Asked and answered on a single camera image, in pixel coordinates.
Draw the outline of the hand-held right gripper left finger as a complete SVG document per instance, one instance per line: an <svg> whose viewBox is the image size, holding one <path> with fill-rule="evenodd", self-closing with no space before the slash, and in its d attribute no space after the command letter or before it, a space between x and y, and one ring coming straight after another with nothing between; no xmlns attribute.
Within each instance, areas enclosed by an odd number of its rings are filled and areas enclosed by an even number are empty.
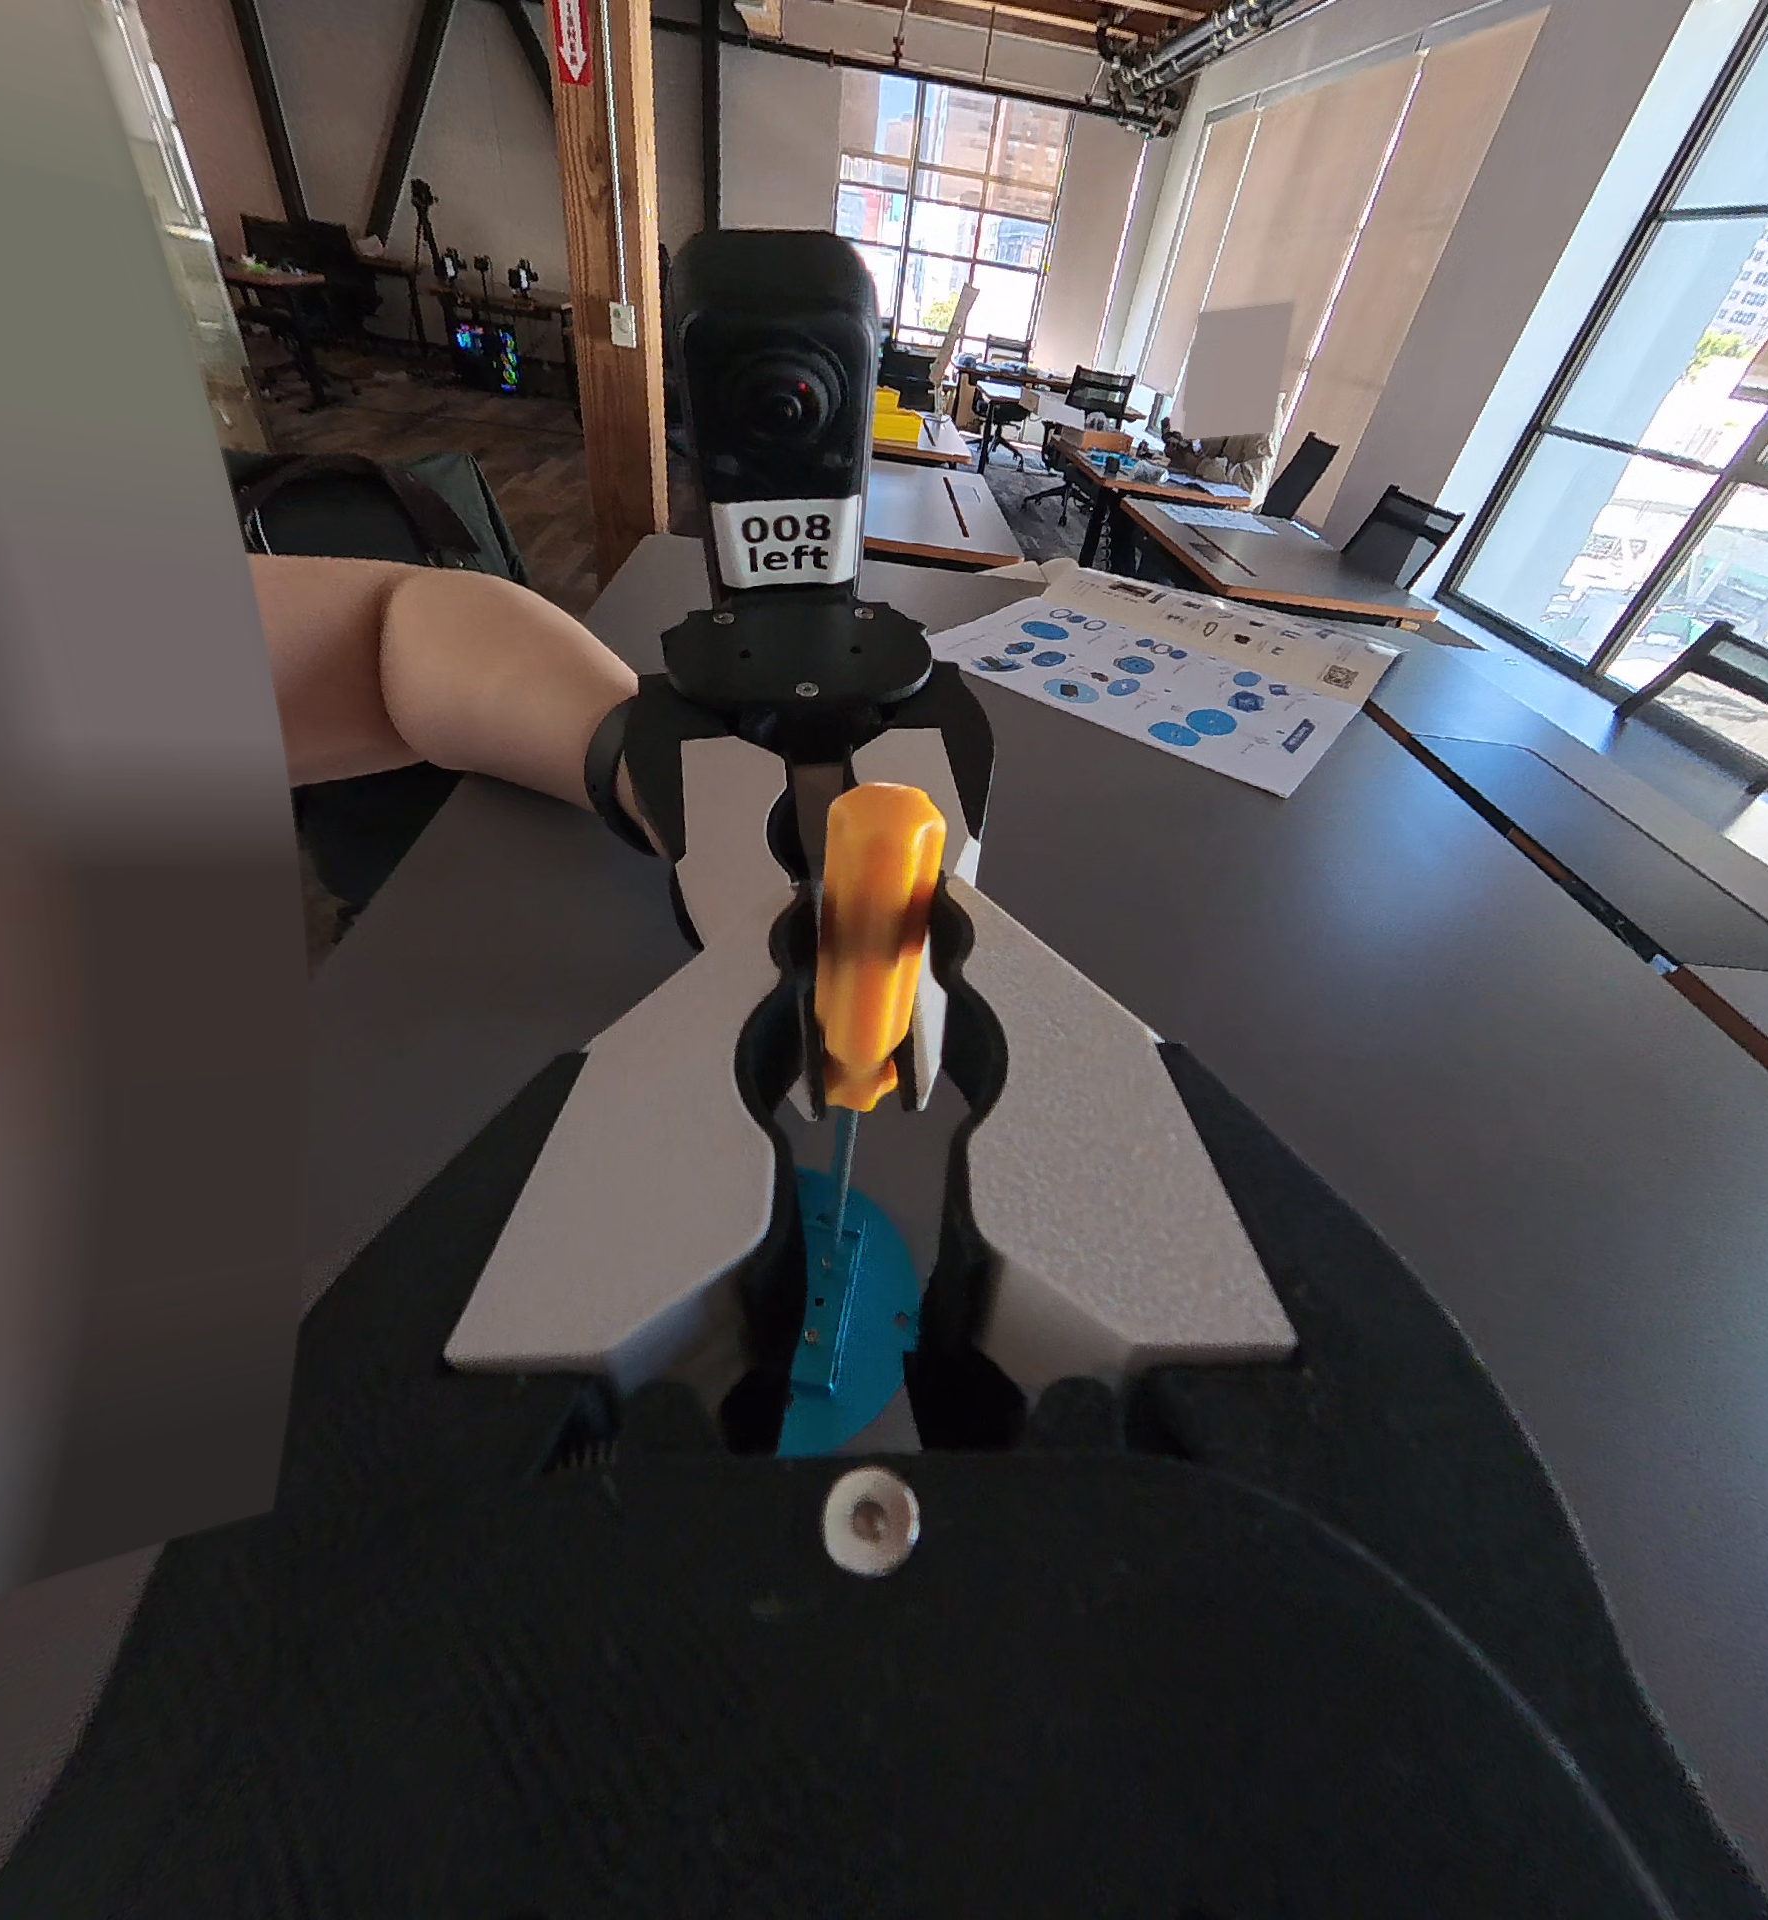
<svg viewBox="0 0 1768 1920"><path fill-rule="evenodd" d="M803 1068L786 881L728 907L704 946L588 1046L444 1356L565 1367L622 1390L723 1326L789 1363L811 1292L792 1143Z"/></svg>

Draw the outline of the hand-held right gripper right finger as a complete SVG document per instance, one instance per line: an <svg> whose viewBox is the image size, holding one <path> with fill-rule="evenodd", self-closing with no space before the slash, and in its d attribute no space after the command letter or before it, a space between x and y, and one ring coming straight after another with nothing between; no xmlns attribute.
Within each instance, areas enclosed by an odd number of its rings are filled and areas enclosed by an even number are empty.
<svg viewBox="0 0 1768 1920"><path fill-rule="evenodd" d="M964 883L964 978L1006 1073L968 1142L993 1253L976 1345L1029 1397L1068 1376L1116 1389L1167 1361L1291 1356L1277 1301L1158 1034Z"/></svg>

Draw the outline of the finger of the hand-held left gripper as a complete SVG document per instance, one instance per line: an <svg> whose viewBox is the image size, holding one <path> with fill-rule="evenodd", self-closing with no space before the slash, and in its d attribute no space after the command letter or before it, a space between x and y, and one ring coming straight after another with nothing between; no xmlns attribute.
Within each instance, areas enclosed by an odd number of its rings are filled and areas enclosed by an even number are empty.
<svg viewBox="0 0 1768 1920"><path fill-rule="evenodd" d="M882 732L854 755L859 784L900 784L920 787L946 819L941 871L948 880L976 881L981 853L981 828L968 827L965 803L952 771L941 730L910 728ZM931 957L931 940L920 952L920 974L907 1032L908 1061L898 1068L898 1095L907 1110L923 1111L941 1073L948 996Z"/></svg>
<svg viewBox="0 0 1768 1920"><path fill-rule="evenodd" d="M792 1026L807 1030L807 962L792 957L792 939L812 946L814 909L770 844L789 787L783 756L738 737L693 739L680 755L677 878L704 946L669 981L671 1100L691 1117L741 1117L735 1046L781 964L791 968Z"/></svg>

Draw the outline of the yellow screwdriver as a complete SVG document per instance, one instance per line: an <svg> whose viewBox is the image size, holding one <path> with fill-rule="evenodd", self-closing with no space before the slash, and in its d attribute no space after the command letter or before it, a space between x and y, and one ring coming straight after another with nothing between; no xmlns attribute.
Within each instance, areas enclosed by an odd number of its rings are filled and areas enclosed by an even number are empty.
<svg viewBox="0 0 1768 1920"><path fill-rule="evenodd" d="M827 1264L842 1259L857 1117L896 1089L944 840L939 805L912 785L862 784L830 803L812 996L837 1113Z"/></svg>

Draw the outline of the blue disc with square bracket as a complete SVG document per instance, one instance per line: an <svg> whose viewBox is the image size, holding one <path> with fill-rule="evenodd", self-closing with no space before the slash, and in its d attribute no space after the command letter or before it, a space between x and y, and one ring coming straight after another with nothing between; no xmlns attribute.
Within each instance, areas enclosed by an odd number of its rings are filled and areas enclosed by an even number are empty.
<svg viewBox="0 0 1768 1920"><path fill-rule="evenodd" d="M872 1426L919 1339L919 1276L896 1228L852 1188L831 1241L833 1198L830 1174L799 1170L807 1286L778 1457L825 1455Z"/></svg>

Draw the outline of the person's left forearm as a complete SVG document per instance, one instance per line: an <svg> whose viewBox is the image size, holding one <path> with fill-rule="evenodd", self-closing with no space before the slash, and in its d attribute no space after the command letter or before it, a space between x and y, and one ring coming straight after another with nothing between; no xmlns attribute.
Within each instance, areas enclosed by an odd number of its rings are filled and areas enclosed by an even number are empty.
<svg viewBox="0 0 1768 1920"><path fill-rule="evenodd" d="M249 555L292 785L429 761L587 805L631 665L534 589L465 570Z"/></svg>

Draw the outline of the grey desk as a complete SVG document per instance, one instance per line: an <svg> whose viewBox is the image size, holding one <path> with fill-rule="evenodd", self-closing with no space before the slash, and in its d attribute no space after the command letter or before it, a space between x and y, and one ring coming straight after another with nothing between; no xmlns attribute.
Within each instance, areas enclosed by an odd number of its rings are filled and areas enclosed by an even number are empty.
<svg viewBox="0 0 1768 1920"><path fill-rule="evenodd" d="M1768 866L1495 684L1494 655L1391 638L1377 724L1768 1070Z"/></svg>
<svg viewBox="0 0 1768 1920"><path fill-rule="evenodd" d="M1128 498L1121 512L1132 526L1134 564L1145 578L1306 618L1417 628L1440 615L1421 594L1377 579L1291 523L1275 521L1272 532L1198 526L1145 498Z"/></svg>
<svg viewBox="0 0 1768 1920"><path fill-rule="evenodd" d="M1568 1499L1631 1663L1768 1887L1768 1068L1371 719L1289 799L986 686L977 883L1184 1042L1452 1311ZM1382 703L1570 777L1768 921L1768 866L1474 662ZM460 787L313 974L316 1298L555 1054L684 951L649 866ZM1768 971L1703 982L1768 1037ZM0 1598L0 1861L156 1549Z"/></svg>
<svg viewBox="0 0 1768 1920"><path fill-rule="evenodd" d="M1023 560L986 476L882 460L866 496L866 558L987 570Z"/></svg>

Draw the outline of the distant cluttered desk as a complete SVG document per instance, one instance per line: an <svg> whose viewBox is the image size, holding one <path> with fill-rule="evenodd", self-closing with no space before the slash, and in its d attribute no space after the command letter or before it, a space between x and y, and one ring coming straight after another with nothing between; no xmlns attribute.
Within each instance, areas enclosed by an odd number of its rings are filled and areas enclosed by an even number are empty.
<svg viewBox="0 0 1768 1920"><path fill-rule="evenodd" d="M1147 498L1198 496L1234 511L1248 508L1252 496L1248 490L1218 477L1198 477L1184 472L1171 472L1153 460L1140 460L1125 451L1101 451L1083 444L1082 432L1060 427L1046 447L1048 463L1064 473L1070 493L1083 493L1097 498L1104 493Z"/></svg>

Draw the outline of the wooden pillar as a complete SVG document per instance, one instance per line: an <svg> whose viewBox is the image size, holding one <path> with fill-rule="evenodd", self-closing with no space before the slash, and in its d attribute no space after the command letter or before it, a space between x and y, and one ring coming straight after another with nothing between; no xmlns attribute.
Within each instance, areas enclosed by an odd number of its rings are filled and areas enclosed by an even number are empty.
<svg viewBox="0 0 1768 1920"><path fill-rule="evenodd" d="M594 3L594 77L558 80L570 324L598 579L669 523L649 3Z"/></svg>

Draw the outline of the cardboard box with blue print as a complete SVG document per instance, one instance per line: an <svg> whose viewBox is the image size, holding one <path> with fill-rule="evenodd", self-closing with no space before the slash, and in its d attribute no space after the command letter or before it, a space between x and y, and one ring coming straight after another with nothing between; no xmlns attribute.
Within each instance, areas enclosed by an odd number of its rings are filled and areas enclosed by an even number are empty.
<svg viewBox="0 0 1768 1920"><path fill-rule="evenodd" d="M1324 623L1070 562L1041 589L933 637L939 659L1139 742L1289 796L1400 659Z"/></svg>

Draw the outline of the distant window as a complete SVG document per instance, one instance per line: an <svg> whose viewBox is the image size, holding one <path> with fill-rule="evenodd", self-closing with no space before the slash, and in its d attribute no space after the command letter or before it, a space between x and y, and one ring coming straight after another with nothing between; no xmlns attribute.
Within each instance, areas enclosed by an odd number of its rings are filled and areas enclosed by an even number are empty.
<svg viewBox="0 0 1768 1920"><path fill-rule="evenodd" d="M833 228L888 330L936 346L971 282L968 343L1034 338L1072 127L1064 108L843 73Z"/></svg>

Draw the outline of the dark bag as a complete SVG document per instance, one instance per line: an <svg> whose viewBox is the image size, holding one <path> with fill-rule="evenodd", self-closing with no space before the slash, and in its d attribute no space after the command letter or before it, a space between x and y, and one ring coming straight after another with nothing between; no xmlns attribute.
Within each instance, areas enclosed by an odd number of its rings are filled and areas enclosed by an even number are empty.
<svg viewBox="0 0 1768 1920"><path fill-rule="evenodd" d="M224 451L245 544L260 555L377 560L532 578L465 451L387 462L358 451Z"/></svg>

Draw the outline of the grey ceiling pipes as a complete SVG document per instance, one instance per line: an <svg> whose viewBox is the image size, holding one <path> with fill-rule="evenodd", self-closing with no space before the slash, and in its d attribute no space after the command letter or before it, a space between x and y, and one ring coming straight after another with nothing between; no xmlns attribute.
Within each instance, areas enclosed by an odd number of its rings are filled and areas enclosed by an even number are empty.
<svg viewBox="0 0 1768 1920"><path fill-rule="evenodd" d="M1185 111L1185 88L1198 73L1230 56L1255 39L1329 8L1329 1L1229 1L1201 20L1163 36L1140 53L1123 54L1101 30L1107 54L1097 89L1085 103L1148 137L1175 131Z"/></svg>

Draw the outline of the beige roller blind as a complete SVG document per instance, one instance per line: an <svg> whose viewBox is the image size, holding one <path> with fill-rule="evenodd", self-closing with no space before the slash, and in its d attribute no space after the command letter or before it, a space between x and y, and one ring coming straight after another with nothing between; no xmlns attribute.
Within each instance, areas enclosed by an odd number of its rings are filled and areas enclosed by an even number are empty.
<svg viewBox="0 0 1768 1920"><path fill-rule="evenodd" d="M1175 394L1200 314L1287 302L1275 462L1336 446L1307 496L1329 518L1469 200L1545 12L1476 9L1412 53L1215 116L1175 160L1173 245L1140 379Z"/></svg>

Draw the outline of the large glass window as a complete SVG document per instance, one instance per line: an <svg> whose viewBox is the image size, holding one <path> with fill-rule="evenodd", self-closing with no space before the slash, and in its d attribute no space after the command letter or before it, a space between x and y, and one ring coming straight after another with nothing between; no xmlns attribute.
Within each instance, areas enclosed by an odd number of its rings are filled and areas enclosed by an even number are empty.
<svg viewBox="0 0 1768 1920"><path fill-rule="evenodd" d="M1768 646L1768 3L1447 576L1447 601L1631 691L1716 620ZM1768 766L1768 706L1665 708Z"/></svg>

